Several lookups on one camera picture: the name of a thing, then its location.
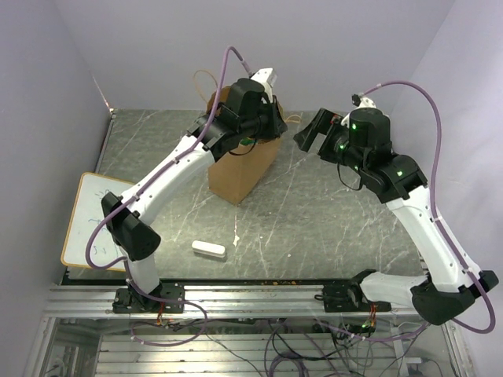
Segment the brown paper bag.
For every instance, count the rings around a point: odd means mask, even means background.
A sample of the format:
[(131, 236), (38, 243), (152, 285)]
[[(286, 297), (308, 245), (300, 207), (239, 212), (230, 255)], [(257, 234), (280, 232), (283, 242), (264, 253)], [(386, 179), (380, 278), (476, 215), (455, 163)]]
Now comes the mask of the brown paper bag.
[(197, 137), (210, 117), (212, 105), (217, 105), (203, 138), (215, 158), (208, 167), (208, 184), (211, 192), (234, 205), (258, 184), (281, 145), (283, 134), (271, 141), (252, 138), (259, 121), (259, 107), (267, 102), (272, 101), (260, 83), (251, 77), (238, 79), (223, 87), (219, 97), (211, 96), (206, 113), (189, 131)]

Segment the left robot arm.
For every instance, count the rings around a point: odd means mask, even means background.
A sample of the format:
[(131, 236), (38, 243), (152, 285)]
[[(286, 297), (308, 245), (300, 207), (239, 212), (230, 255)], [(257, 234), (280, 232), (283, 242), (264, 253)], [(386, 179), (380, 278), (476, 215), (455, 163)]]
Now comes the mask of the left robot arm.
[(263, 68), (238, 79), (215, 112), (198, 118), (171, 154), (136, 185), (101, 200), (105, 227), (125, 259), (136, 286), (132, 302), (143, 312), (160, 304), (160, 278), (154, 253), (161, 242), (151, 224), (171, 197), (193, 177), (217, 163), (245, 138), (269, 141), (287, 129), (273, 94), (276, 74)]

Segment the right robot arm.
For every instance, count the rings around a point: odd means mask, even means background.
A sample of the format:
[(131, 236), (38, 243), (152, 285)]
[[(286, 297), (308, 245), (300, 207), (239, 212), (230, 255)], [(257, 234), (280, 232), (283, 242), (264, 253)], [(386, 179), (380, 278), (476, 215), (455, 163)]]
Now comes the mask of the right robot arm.
[(322, 108), (294, 141), (306, 152), (318, 135), (325, 138), (320, 158), (360, 177), (359, 186), (373, 192), (400, 221), (428, 268), (419, 276), (374, 269), (359, 273), (346, 293), (352, 309), (388, 302), (414, 308), (423, 320), (441, 325), (497, 285), (494, 272), (482, 270), (440, 232), (444, 226), (434, 220), (428, 180), (413, 158), (393, 151), (391, 121), (382, 111), (358, 108), (342, 119)]

